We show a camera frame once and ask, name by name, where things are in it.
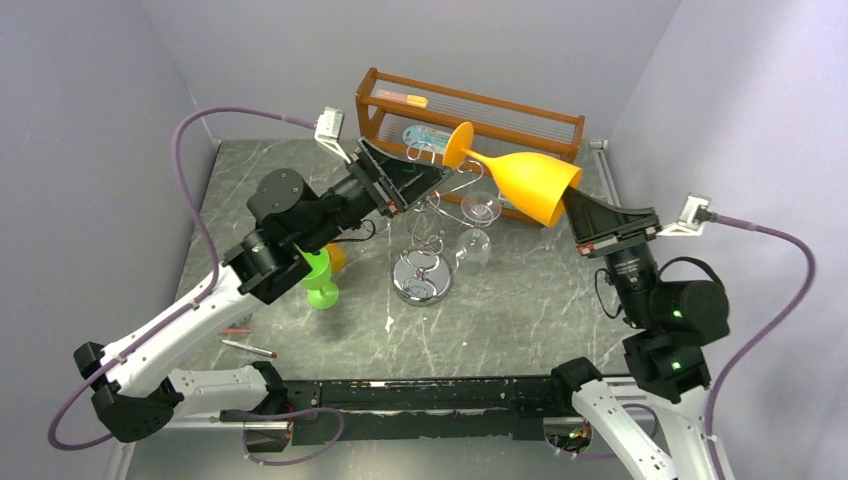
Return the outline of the clear wine glass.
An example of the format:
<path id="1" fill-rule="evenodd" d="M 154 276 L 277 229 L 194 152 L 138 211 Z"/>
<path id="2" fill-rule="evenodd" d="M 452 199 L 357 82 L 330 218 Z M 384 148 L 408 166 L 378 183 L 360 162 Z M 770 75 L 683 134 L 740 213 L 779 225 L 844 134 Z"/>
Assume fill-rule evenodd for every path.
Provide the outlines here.
<path id="1" fill-rule="evenodd" d="M 485 229 L 500 217 L 502 206 L 493 194 L 472 191 L 463 198 L 461 211 L 470 227 L 457 240 L 457 268 L 464 274 L 476 275 L 492 258 L 492 241 Z"/>

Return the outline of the green plastic goblet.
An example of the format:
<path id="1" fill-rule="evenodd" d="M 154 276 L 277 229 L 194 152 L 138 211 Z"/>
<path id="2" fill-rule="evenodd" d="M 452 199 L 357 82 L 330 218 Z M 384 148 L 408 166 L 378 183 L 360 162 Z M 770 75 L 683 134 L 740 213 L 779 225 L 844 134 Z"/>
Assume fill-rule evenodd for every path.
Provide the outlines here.
<path id="1" fill-rule="evenodd" d="M 309 305 L 317 310 L 333 307 L 339 299 L 339 289 L 332 280 L 332 263 L 325 248 L 317 254 L 305 253 L 311 271 L 301 280 Z"/>

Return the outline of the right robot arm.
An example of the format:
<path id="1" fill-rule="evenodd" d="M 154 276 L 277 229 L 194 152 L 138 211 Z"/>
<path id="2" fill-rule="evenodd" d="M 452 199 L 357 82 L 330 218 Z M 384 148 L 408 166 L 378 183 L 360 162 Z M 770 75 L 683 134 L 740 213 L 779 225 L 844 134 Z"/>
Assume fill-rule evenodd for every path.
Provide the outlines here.
<path id="1" fill-rule="evenodd" d="M 652 208 L 616 207 L 573 187 L 562 200 L 579 254 L 604 260 L 625 319 L 637 331 L 623 342 L 625 361 L 668 447 L 660 448 L 636 423 L 585 358 L 564 366 L 549 389 L 551 405 L 582 416 L 635 479 L 732 478 L 724 448 L 707 425 L 713 391 L 702 351 L 729 333 L 726 289 L 695 258 L 687 261 L 705 278 L 663 280 L 649 248 L 658 236 L 701 234 L 709 198 L 689 195 L 668 226 Z"/>

